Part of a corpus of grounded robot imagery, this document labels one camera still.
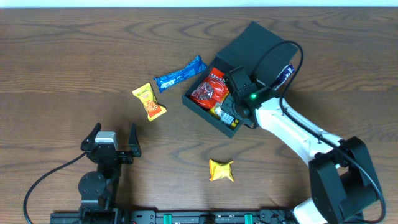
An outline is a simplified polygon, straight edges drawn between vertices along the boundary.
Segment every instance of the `yellow candy bar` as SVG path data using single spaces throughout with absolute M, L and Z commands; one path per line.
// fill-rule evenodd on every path
M 229 163 L 218 163 L 213 161 L 212 159 L 209 160 L 209 166 L 210 166 L 210 175 L 211 178 L 210 180 L 218 180 L 221 178 L 228 178 L 229 180 L 231 180 L 232 182 L 234 182 L 234 178 L 232 177 L 232 173 L 231 173 L 231 163 L 233 163 L 234 161 L 231 161 Z
M 148 113 L 149 121 L 153 121 L 158 116 L 166 113 L 166 108 L 157 104 L 156 97 L 150 83 L 146 83 L 140 88 L 134 90 L 132 94 L 138 97 L 144 104 L 145 110 Z

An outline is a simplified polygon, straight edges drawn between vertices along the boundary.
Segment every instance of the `table surface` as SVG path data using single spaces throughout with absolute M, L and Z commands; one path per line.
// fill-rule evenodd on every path
M 217 51 L 256 21 L 305 51 L 286 96 L 323 129 L 366 142 L 398 221 L 398 12 L 390 8 L 7 9 L 0 11 L 0 222 L 24 223 L 22 202 L 44 173 L 81 154 L 97 122 L 142 157 L 124 166 L 118 202 L 159 210 L 294 207 L 310 196 L 308 168 L 271 133 L 233 139 L 182 105 L 195 78 L 159 93 L 153 77 Z M 298 56 L 293 60 L 297 64 Z M 150 82 L 166 114 L 147 120 L 131 91 Z M 233 160 L 235 182 L 210 182 L 209 158 Z M 34 223 L 80 206 L 81 159 L 30 196 Z M 375 204 L 367 218 L 377 218 Z

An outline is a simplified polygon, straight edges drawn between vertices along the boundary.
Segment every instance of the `cable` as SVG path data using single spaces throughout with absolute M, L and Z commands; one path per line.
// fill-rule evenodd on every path
M 49 172 L 47 172 L 46 174 L 44 174 L 41 178 L 39 178 L 38 180 L 36 180 L 36 182 L 30 187 L 30 189 L 27 191 L 26 196 L 25 196 L 25 200 L 24 200 L 24 216 L 26 221 L 28 222 L 28 224 L 33 224 L 32 220 L 29 217 L 29 214 L 27 213 L 27 200 L 29 199 L 30 193 L 32 193 L 33 189 L 37 186 L 37 184 L 39 184 L 42 180 L 44 180 L 46 177 L 48 177 L 50 174 L 53 174 L 54 172 L 69 166 L 70 164 L 78 161 L 79 159 L 81 159 L 83 156 L 86 155 L 86 152 L 84 152 L 82 155 L 78 156 L 76 159 L 67 162 L 64 165 L 61 165 L 55 169 L 50 170 Z
M 269 52 L 271 52 L 271 50 L 275 49 L 276 47 L 282 45 L 282 44 L 293 44 L 295 45 L 301 54 L 300 57 L 300 62 L 298 64 L 298 67 L 296 69 L 296 71 L 294 72 L 294 74 L 292 75 L 292 78 L 290 78 L 289 82 L 287 83 L 286 87 L 284 88 L 280 98 L 279 98 L 279 106 L 282 110 L 282 114 L 285 114 L 289 119 L 291 119 L 295 124 L 297 124 L 298 126 L 300 126 L 301 128 L 303 128 L 304 130 L 306 130 L 308 133 L 314 135 L 316 138 L 318 138 L 320 141 L 323 141 L 325 144 L 329 145 L 330 147 L 332 147 L 333 149 L 335 149 L 339 154 L 341 154 L 348 162 L 350 162 L 352 165 L 354 165 L 357 169 L 360 170 L 360 172 L 362 172 L 366 178 L 370 181 L 374 191 L 376 192 L 377 197 L 380 200 L 380 204 L 381 204 L 381 214 L 380 217 L 377 220 L 360 220 L 360 219 L 355 219 L 357 222 L 360 223 L 379 223 L 381 221 L 383 221 L 384 217 L 386 216 L 386 202 L 384 200 L 384 197 L 379 189 L 379 187 L 376 185 L 376 183 L 373 181 L 373 179 L 371 178 L 371 176 L 363 169 L 363 167 L 358 164 L 353 158 L 351 158 L 351 156 L 349 156 L 345 151 L 341 150 L 339 147 L 337 147 L 336 145 L 334 145 L 332 142 L 330 142 L 329 140 L 323 138 L 323 136 L 321 134 L 316 133 L 315 131 L 307 128 L 305 125 L 303 125 L 302 123 L 300 123 L 299 121 L 297 121 L 293 116 L 291 116 L 288 112 L 288 110 L 286 108 L 284 108 L 282 100 L 284 99 L 284 96 L 287 92 L 287 90 L 289 89 L 290 85 L 292 84 L 294 78 L 297 76 L 297 74 L 299 73 L 301 66 L 303 64 L 303 58 L 304 58 L 304 52 L 303 52 L 303 48 L 301 48 L 300 44 L 291 41 L 291 40 L 286 40 L 283 42 L 279 42 L 278 44 L 274 45 L 273 47 L 271 47 L 262 57 L 261 60 L 267 56 L 267 54 L 269 54 Z M 254 71 L 257 69 L 259 65 L 259 62 L 257 63 L 257 65 L 255 66 Z

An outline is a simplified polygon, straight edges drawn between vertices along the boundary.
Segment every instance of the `blue snack wrapper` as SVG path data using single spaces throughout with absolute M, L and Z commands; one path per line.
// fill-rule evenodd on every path
M 291 74 L 294 73 L 294 67 L 292 64 L 288 64 L 284 67 L 284 69 L 279 73 L 278 77 L 276 80 L 273 82 L 271 85 L 271 88 L 274 90 L 279 89 L 280 86 L 282 86 L 283 83 L 286 82 L 286 80 L 290 77 Z
M 162 77 L 155 77 L 154 80 L 156 80 L 159 91 L 162 93 L 168 87 L 191 78 L 192 76 L 203 72 L 206 68 L 207 65 L 202 62 L 200 55 L 197 55 L 185 68 Z

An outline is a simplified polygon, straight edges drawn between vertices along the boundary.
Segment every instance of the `open box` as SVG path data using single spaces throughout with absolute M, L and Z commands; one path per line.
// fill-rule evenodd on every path
M 228 137 L 233 137 L 241 125 L 231 129 L 201 108 L 190 99 L 191 93 L 197 89 L 199 84 L 210 74 L 213 67 L 227 73 L 232 69 L 242 66 L 247 74 L 254 73 L 257 66 L 256 77 L 251 77 L 265 86 L 271 85 L 280 72 L 296 53 L 297 49 L 290 44 L 280 45 L 275 48 L 266 58 L 261 57 L 275 44 L 284 41 L 271 31 L 263 28 L 256 22 L 251 22 L 248 27 L 229 45 L 216 54 L 216 58 L 209 64 L 207 69 L 198 77 L 193 85 L 182 95 L 182 103 L 201 116 L 207 122 L 219 129 Z

